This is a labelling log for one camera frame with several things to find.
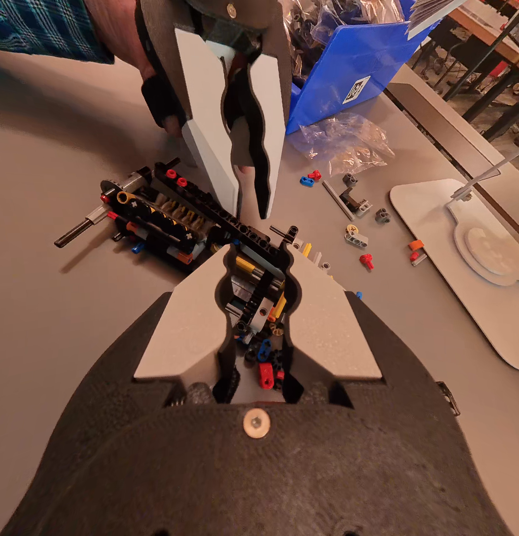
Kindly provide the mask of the wooden table black legs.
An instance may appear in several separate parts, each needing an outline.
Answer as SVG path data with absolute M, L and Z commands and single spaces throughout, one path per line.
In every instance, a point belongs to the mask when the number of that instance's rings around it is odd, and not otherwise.
M 430 84 L 445 100 L 457 95 L 478 99 L 462 114 L 472 122 L 508 88 L 519 83 L 519 24 L 500 38 L 519 14 L 519 1 L 465 1 L 430 31 L 411 69 L 425 61 L 421 75 L 433 70 Z

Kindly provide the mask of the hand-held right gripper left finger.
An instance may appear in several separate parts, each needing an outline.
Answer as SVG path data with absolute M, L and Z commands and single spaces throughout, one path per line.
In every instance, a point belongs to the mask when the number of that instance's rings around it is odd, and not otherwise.
M 168 379 L 185 389 L 213 388 L 215 398 L 232 398 L 239 382 L 229 314 L 231 271 L 236 249 L 224 245 L 172 291 L 137 366 L 138 381 Z

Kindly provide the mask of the lego car chassis model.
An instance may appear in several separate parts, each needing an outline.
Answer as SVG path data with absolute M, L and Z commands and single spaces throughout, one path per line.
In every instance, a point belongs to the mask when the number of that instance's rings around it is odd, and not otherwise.
M 101 204 L 80 224 L 58 238 L 63 248 L 107 219 L 115 224 L 112 240 L 129 239 L 132 252 L 147 250 L 191 273 L 224 245 L 236 248 L 234 297 L 226 305 L 236 339 L 280 337 L 286 303 L 280 248 L 271 238 L 225 211 L 211 194 L 177 171 L 179 158 L 155 169 L 143 167 L 122 180 L 101 182 Z

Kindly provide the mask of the white paper sheet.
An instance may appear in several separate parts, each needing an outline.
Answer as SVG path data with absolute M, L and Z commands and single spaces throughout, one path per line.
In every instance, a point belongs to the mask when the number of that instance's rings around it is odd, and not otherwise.
M 415 1 L 410 8 L 408 39 L 427 29 L 465 1 Z

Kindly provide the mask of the black lego frame piece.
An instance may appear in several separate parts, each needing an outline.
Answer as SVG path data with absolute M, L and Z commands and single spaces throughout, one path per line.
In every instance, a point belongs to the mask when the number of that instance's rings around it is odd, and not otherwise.
M 456 400 L 453 396 L 453 393 L 449 389 L 449 387 L 445 384 L 443 381 L 436 381 L 437 387 L 440 389 L 442 395 L 448 402 L 452 412 L 454 413 L 455 417 L 459 417 L 461 415 L 461 411 L 456 403 Z

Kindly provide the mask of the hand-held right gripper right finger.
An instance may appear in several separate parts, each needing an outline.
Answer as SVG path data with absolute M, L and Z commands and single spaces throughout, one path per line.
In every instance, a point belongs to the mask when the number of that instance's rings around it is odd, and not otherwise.
M 326 399 L 349 398 L 349 386 L 384 387 L 345 289 L 291 245 L 283 244 L 283 398 L 299 400 L 319 384 Z

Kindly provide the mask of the black u-shaped lego bracket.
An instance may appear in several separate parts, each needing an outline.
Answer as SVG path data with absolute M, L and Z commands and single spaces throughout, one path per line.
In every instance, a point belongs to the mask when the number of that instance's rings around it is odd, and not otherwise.
M 348 207 L 348 209 L 356 214 L 356 213 L 359 213 L 358 212 L 358 206 L 359 204 L 362 202 L 357 202 L 355 201 L 352 197 L 351 197 L 351 192 L 352 192 L 353 188 L 347 188 L 344 192 L 342 192 L 339 197 L 341 198 L 341 200 L 345 203 L 345 205 Z

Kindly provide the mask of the person's left forearm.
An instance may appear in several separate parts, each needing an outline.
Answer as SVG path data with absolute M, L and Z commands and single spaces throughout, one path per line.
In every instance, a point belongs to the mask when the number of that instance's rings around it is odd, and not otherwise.
M 113 64 L 83 1 L 0 1 L 0 50 Z

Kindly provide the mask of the person's left hand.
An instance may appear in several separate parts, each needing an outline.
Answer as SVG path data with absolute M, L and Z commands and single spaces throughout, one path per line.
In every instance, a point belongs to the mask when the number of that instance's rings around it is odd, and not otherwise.
M 178 106 L 172 92 L 145 54 L 136 25 L 136 1 L 84 1 L 100 42 L 110 53 L 134 66 L 142 77 L 142 96 L 156 124 L 182 137 Z

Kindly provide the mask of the grey long lego axle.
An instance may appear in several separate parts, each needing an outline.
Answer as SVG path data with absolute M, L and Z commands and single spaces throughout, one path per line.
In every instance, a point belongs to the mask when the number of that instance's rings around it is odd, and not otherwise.
M 350 221 L 355 221 L 356 217 L 355 215 L 348 209 L 348 207 L 345 205 L 345 203 L 341 200 L 341 198 L 336 194 L 334 189 L 331 187 L 331 185 L 328 183 L 327 180 L 322 180 L 322 185 L 329 193 L 330 197 L 334 200 L 334 202 L 337 204 L 337 206 L 340 207 L 340 209 L 344 212 L 344 214 L 349 218 Z

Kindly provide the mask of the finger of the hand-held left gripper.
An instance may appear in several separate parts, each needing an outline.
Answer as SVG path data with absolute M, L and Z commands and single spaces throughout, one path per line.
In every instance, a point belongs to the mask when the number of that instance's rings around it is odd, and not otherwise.
M 176 29 L 176 42 L 189 97 L 191 117 L 183 138 L 197 166 L 208 175 L 219 205 L 230 214 L 240 208 L 240 184 L 230 160 L 232 142 L 223 119 L 226 68 L 236 51 L 200 35 Z
M 286 132 L 278 60 L 260 54 L 236 71 L 223 100 L 223 117 L 231 129 L 243 117 L 248 126 L 248 154 L 255 169 L 259 216 L 270 217 Z

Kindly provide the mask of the clear bags of lego parts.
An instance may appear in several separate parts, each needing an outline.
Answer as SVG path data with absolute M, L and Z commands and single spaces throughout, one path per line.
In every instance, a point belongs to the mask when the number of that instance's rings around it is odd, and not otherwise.
M 290 43 L 292 82 L 302 89 L 341 26 L 402 23 L 401 1 L 280 1 Z

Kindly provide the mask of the white tablet stand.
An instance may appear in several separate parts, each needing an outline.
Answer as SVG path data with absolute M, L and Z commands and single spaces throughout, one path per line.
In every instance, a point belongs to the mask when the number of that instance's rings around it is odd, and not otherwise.
M 519 370 L 519 243 L 472 193 L 511 156 L 468 183 L 396 185 L 390 202 L 499 356 Z

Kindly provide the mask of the blue plastic bin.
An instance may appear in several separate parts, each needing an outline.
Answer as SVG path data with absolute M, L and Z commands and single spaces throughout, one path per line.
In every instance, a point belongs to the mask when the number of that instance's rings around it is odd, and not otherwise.
M 402 23 L 338 27 L 299 89 L 293 84 L 286 133 L 378 96 L 438 22 L 408 39 L 410 8 Z

